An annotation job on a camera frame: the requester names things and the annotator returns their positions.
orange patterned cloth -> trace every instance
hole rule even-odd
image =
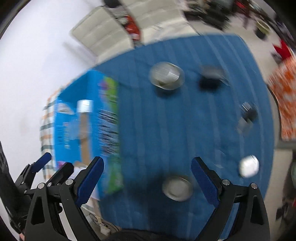
[[[267,85],[278,102],[282,140],[296,140],[296,58],[286,59],[269,77]]]

blue gripper pad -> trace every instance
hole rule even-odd
[[[45,165],[51,160],[52,156],[49,152],[46,152],[42,157],[40,157],[36,162],[32,164],[31,172],[39,172]]]
[[[218,207],[219,190],[217,188],[217,185],[219,184],[216,183],[215,185],[213,180],[209,177],[209,174],[214,174],[215,172],[209,170],[200,157],[193,158],[191,162],[191,171],[200,188],[202,189],[202,192],[208,203],[214,205],[214,207]]]
[[[75,178],[74,192],[76,192],[76,205],[80,207],[87,203],[98,180],[104,171],[104,161],[101,157],[95,157],[85,170],[78,173]]]

metal screw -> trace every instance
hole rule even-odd
[[[68,179],[68,180],[66,180],[66,185],[71,185],[72,183],[73,183],[73,179]]]
[[[228,185],[230,184],[230,181],[227,180],[227,179],[223,179],[223,180],[222,180],[222,183],[223,183],[224,185],[228,186]]]
[[[37,187],[38,187],[39,189],[44,188],[44,183],[39,183]]]
[[[254,188],[254,189],[258,188],[256,183],[251,183],[251,187]]]

chair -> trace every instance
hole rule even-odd
[[[177,31],[167,31],[163,38],[195,35],[174,0],[120,0],[141,31],[141,42],[149,44],[160,40],[161,30],[174,26]]]
[[[133,49],[129,34],[104,7],[91,11],[71,32],[98,56],[98,64]]]

blue tablecloth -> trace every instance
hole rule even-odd
[[[167,61],[181,67],[185,83],[171,94],[149,81],[151,67]],[[216,92],[198,87],[200,66],[222,67],[230,86]],[[104,219],[123,228],[165,232],[194,240],[213,206],[198,185],[193,196],[176,202],[162,193],[169,175],[192,177],[200,156],[210,169],[238,185],[258,184],[264,197],[273,159],[273,120],[266,85],[245,42],[235,35],[171,39],[136,48],[95,68],[118,81],[120,156],[124,189],[100,201]],[[237,131],[244,102],[258,107],[246,136]],[[255,155],[257,175],[239,176],[239,161]],[[234,221],[233,212],[223,237]]]

